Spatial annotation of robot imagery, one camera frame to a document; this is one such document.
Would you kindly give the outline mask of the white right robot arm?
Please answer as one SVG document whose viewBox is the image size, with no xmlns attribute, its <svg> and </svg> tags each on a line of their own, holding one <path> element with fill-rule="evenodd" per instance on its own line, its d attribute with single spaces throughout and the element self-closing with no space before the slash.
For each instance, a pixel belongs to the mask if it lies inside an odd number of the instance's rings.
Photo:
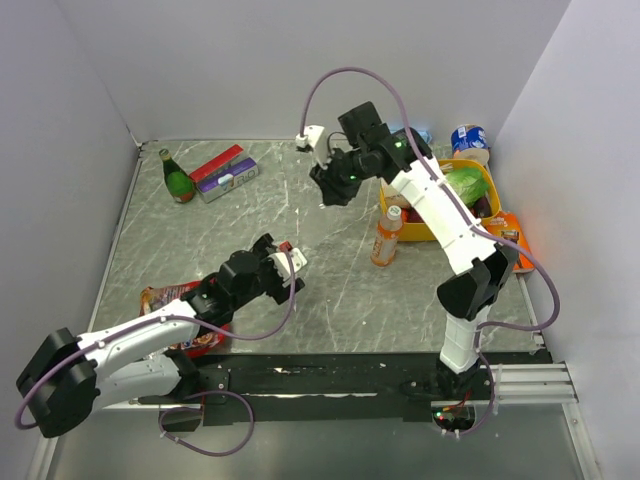
<svg viewBox="0 0 640 480">
<path fill-rule="evenodd" d="M 513 268 L 517 253 L 490 237 L 447 182 L 429 146 L 411 128 L 391 132 L 374 105 L 365 102 L 339 118 L 350 150 L 330 148 L 321 126 L 303 126 L 299 150 L 314 155 L 311 178 L 326 206 L 345 206 L 363 181 L 384 180 L 418 213 L 444 250 L 454 272 L 437 289 L 447 313 L 437 374 L 446 397 L 461 397 L 472 386 L 478 334 Z"/>
</svg>

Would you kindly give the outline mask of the white bottle cap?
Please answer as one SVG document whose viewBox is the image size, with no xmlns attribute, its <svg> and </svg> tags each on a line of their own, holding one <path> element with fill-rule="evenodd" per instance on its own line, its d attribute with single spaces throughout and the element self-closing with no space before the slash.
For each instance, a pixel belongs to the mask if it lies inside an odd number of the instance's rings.
<svg viewBox="0 0 640 480">
<path fill-rule="evenodd" d="M 402 217 L 402 209 L 397 205 L 392 205 L 388 208 L 387 217 L 392 220 L 397 220 Z"/>
</svg>

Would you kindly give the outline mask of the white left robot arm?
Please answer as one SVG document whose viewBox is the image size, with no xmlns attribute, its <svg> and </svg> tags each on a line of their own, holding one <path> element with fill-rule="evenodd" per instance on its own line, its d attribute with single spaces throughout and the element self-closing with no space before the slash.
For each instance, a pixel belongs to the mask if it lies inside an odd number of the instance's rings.
<svg viewBox="0 0 640 480">
<path fill-rule="evenodd" d="M 55 438 L 117 403 L 191 399 L 200 373 L 180 345 L 207 332 L 232 337 L 226 327 L 235 312 L 263 295 L 292 310 L 307 264 L 301 249 L 265 234 L 149 314 L 100 331 L 49 334 L 16 381 L 22 402 L 15 427 Z"/>
</svg>

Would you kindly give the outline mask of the orange tea bottle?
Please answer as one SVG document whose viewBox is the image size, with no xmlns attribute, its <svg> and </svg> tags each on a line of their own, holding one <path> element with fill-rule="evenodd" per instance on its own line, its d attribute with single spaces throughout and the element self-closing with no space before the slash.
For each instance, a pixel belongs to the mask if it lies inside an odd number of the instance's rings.
<svg viewBox="0 0 640 480">
<path fill-rule="evenodd" d="M 403 217 L 397 220 L 389 219 L 387 210 L 379 219 L 374 240 L 371 261 L 380 267 L 389 265 L 395 256 L 399 234 L 403 227 Z"/>
</svg>

